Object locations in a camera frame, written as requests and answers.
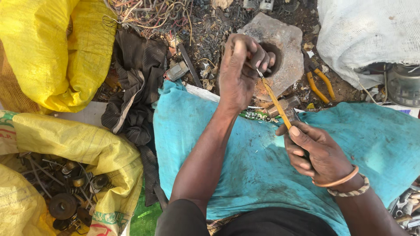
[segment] hand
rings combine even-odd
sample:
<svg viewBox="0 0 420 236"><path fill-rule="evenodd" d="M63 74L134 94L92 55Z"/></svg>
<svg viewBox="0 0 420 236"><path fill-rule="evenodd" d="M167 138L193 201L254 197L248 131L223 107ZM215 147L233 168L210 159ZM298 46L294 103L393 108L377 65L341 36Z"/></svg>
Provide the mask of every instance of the hand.
<svg viewBox="0 0 420 236"><path fill-rule="evenodd" d="M346 177L353 171L353 166L343 150L325 130L300 121L291 123L293 126L289 129L289 134L286 126L282 124L276 135L284 135L284 146L290 163L299 173L312 177L320 184L328 184ZM304 149L309 152L311 162L302 158ZM341 187L339 185L333 189L339 190Z"/></svg>
<svg viewBox="0 0 420 236"><path fill-rule="evenodd" d="M250 65L244 66L250 59ZM273 66L274 53L265 52L251 37L243 34L231 34L226 43L220 67L220 103L226 111L237 115L246 109L254 93L255 80L259 68L265 72L267 67Z"/></svg>

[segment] person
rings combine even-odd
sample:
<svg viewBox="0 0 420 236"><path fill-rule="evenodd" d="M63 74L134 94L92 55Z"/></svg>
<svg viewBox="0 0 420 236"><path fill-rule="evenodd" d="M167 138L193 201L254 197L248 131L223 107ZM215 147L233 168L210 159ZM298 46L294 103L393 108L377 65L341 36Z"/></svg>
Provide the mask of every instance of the person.
<svg viewBox="0 0 420 236"><path fill-rule="evenodd" d="M251 102L256 68L264 72L275 63L275 56L265 52L251 37L232 34L220 68L220 103L194 148L180 168L173 184L169 205L158 219L156 233L163 235L209 235L206 226L207 203L218 184L226 144L241 110ZM329 192L346 220L352 236L408 235L388 213L379 197L369 186L368 178L353 174L350 164L338 144L319 128L303 122L282 124L276 131L283 135L290 163L317 184L330 184ZM303 158L305 151L309 159ZM359 191L356 196L349 193ZM245 213L224 225L217 236L281 235L334 236L334 230L322 219L307 212L281 207L269 207Z"/></svg>

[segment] hammer head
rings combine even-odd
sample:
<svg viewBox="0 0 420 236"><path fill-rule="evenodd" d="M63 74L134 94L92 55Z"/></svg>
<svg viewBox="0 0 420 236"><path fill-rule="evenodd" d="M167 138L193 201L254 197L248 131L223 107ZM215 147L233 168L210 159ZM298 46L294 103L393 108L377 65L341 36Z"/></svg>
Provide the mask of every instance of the hammer head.
<svg viewBox="0 0 420 236"><path fill-rule="evenodd" d="M292 95L286 99L280 99L278 102L283 108L284 113L286 113L287 118L289 118L289 121L300 120L296 112L294 111L294 108L301 104L299 97L297 97L296 95ZM266 110L270 118L274 118L279 115L278 110L274 106L274 104L269 106Z"/></svg>

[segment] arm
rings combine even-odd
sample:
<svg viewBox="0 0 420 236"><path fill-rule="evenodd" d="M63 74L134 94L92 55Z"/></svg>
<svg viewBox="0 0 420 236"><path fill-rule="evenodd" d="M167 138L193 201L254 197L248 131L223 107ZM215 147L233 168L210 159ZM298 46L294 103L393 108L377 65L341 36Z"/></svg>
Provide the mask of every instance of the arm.
<svg viewBox="0 0 420 236"><path fill-rule="evenodd" d="M274 64L274 54L266 53L251 37L229 36L220 68L220 103L176 175L169 204L187 199L206 215L207 203L219 182L233 125L254 93L258 75L255 70L243 66L247 55L252 55L251 65L262 71Z"/></svg>
<svg viewBox="0 0 420 236"><path fill-rule="evenodd" d="M276 132L284 135L284 145L290 163L299 173L311 176L321 184L337 181L353 170L339 145L322 129L313 128L303 122L292 122L287 129L282 125ZM311 162L301 158L304 151L310 154ZM331 187L342 193L358 190L364 184L357 174L349 181ZM354 197L335 197L352 236L408 236L384 207L372 188Z"/></svg>

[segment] white mesh sack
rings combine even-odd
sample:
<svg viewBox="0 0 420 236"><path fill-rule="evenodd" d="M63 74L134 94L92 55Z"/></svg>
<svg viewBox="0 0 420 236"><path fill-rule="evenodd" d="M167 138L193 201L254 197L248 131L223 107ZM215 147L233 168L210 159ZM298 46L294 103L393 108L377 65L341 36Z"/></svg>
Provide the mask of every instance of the white mesh sack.
<svg viewBox="0 0 420 236"><path fill-rule="evenodd" d="M383 83L383 75L363 75L355 68L420 64L420 0L318 0L318 13L318 53L353 87Z"/></svg>

